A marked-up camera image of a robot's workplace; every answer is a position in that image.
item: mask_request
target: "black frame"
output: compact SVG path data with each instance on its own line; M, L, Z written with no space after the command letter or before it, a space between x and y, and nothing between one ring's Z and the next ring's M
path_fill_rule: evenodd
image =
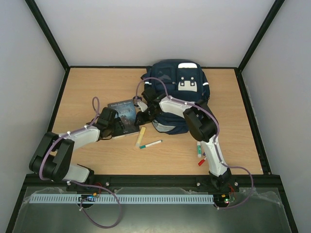
M287 219L290 225L292 232L298 232L297 226L294 221L293 214L291 212L284 187L281 181L280 176L272 175L271 169L269 166L268 158L265 153L263 143L261 140L261 136L258 130L256 118L250 103L250 99L246 90L246 86L244 83L244 79L242 76L242 71L244 70L245 66L247 65L248 61L250 60L251 56L253 55L254 51L256 50L257 46L259 45L261 39L263 38L264 34L268 30L270 24L272 23L273 19L277 15L279 9L281 8L283 2L285 0L275 0L274 4L272 5L267 17L265 18L264 22L262 23L259 31L257 32L254 40L252 41L249 49L247 50L244 58L242 59L239 67L202 67L202 68L215 68L215 69L234 69L237 82L240 88L241 96L243 99L243 103L245 106L246 114L248 117L248 121L251 127L251 131L253 134L253 138L255 141L256 149L259 155L259 160L261 163L263 175L253 175L254 184L256 187L276 187L279 191L281 201L284 205L285 212L287 215ZM70 72L70 68L146 68L146 66L69 66L65 57L63 56L53 34L51 33L43 15L41 14L35 0L25 0L27 5L29 6L30 10L32 11L35 19L37 20L40 28L42 29L44 35L46 36L47 40L49 41L51 47L53 48L56 56L58 57L60 63L62 64L65 75L63 78L63 82L56 100L56 104L51 116L51 120L48 126L48 131L51 131L56 119L57 111L61 102L61 98L66 86L66 82L68 79L68 75ZM248 175L233 175L233 179L235 179L240 187L250 187L250 179ZM101 183L109 182L109 189L114 190L115 188L120 187L181 187L184 189L191 189L198 192L209 192L210 194L220 194L221 192L215 191L212 186L210 185L200 185L197 186L197 183L202 183L209 180L209 175L190 175L190 176L146 176L146 175L95 175L95 180L100 181ZM8 228L7 233L12 232L15 221L17 219L17 215L22 204L25 192L27 187L31 186L41 186L41 187L65 187L67 184L65 182L55 183L52 181L42 181L39 177L35 174L28 174L26 175L24 184L21 188L20 194L18 196L15 208L13 210ZM69 186L70 190L80 192L82 189L76 187L74 185Z

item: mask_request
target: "white cable tray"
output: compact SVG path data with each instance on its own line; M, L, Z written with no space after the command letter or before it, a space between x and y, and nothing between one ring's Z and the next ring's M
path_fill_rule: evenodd
M214 204L213 195L125 195L117 194L121 204ZM29 203L37 204L77 204L79 194L33 194ZM116 204L110 194L101 194L98 198L87 198L92 204Z

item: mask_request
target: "yellow marker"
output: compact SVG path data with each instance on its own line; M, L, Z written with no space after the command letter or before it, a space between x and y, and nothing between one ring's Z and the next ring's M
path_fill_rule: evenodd
M140 146L141 141L142 141L142 137L144 136L145 131L146 131L146 127L142 127L142 128L140 129L140 132L139 132L139 135L138 135L136 144L135 144L136 147L139 147L139 146Z

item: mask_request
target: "white marker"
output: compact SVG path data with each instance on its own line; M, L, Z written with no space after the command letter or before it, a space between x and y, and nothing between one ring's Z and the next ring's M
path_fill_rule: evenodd
M139 148L143 149L143 148L146 148L146 147L149 147L149 146L152 146L152 145L161 143L162 141L163 141L163 140L158 140L158 141L156 141L156 142L149 143L149 144L144 145L144 146L141 146L141 147L139 147Z

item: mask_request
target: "black edge trim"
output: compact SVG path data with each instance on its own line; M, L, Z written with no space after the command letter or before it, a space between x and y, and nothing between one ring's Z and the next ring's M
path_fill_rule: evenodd
M263 143L262 143L262 139L261 139L261 136L259 133L257 121L256 121L256 118L255 118L255 115L253 112L253 108L252 108L249 96L247 94L247 90L246 90L246 86L244 83L243 76L240 72L238 72L238 69L235 69L235 75L237 77L237 81L239 84L241 96L242 96L243 103L245 106L248 122L249 122L249 125L251 127L252 134L253 134L254 142L255 142L256 149L257 149L258 156L259 156L259 160L260 160L260 164L262 167L262 171L264 174L271 174L269 161L268 161L267 154L266 154L266 151L265 151Z
M290 204L287 200L286 193L285 192L279 192L279 193L280 193L281 201L284 205L285 214L287 216L287 220L288 220L288 223L290 225L290 228L291 228L293 233L296 233L296 232L298 232L298 228L296 226L295 219L294 219L294 216L292 214Z
M55 103L55 106L54 106L54 109L53 109L53 112L52 112L52 116L51 116L50 123L49 123L49 126L48 126L48 132L52 131L52 129L53 129L53 126L54 126L54 123L55 123L55 119L56 119L56 116L57 116L57 112L58 112L58 108L59 108L60 102L62 100L62 96L63 96L64 90L65 90L65 86L66 86L66 83L67 83L69 72L70 72L70 68L66 69L66 72L65 72L62 84L60 86L60 90L58 92L56 103Z
M196 182L198 180L207 180L208 175L177 175L177 176L157 176L157 175L94 175L94 180L107 180L110 185L109 188L113 190L114 187L190 187L192 190L196 190ZM250 187L251 181L248 175L233 175L238 183L239 187ZM267 187L267 188L277 188L281 201L284 205L285 213L288 219L288 223L293 233L298 232L297 226L294 221L291 208L289 206L284 187L280 176L278 175L253 175L255 187ZM12 213L10 223L6 230L7 233L13 231L19 208L22 204L24 194L27 187L66 187L66 182L52 182L52 181L42 181L36 174L26 175L24 184L21 189L21 193L16 202L14 211Z
M70 68L147 68L149 66L70 66ZM202 69L236 69L236 67L201 67Z
M27 3L29 9L33 13L35 19L37 20L41 30L43 31L44 35L46 36L48 42L50 43L52 49L54 50L54 52L57 56L57 58L59 59L59 62L62 64L64 70L68 69L69 65L68 65L63 53L61 52L52 32L50 31L43 15L41 14L35 0L25 0L25 2Z
M6 228L6 233L11 233L15 227L16 219L17 219L20 207L23 203L24 196L25 196L25 190L22 189L18 195L18 198L17 198L16 204L14 206L9 224Z
M275 2L273 3L269 13L267 14L266 18L264 19L261 27L259 28L255 38L253 39L251 45L249 46L245 56L243 57L240 65L239 65L239 71L243 71L244 68L246 67L249 59L252 57L254 51L256 50L257 46L259 45L259 43L261 42L261 39L263 38L263 36L265 35L266 31L268 30L270 24L272 23L273 19L275 18L275 16L277 15L279 9L281 8L283 2L285 0L275 0Z

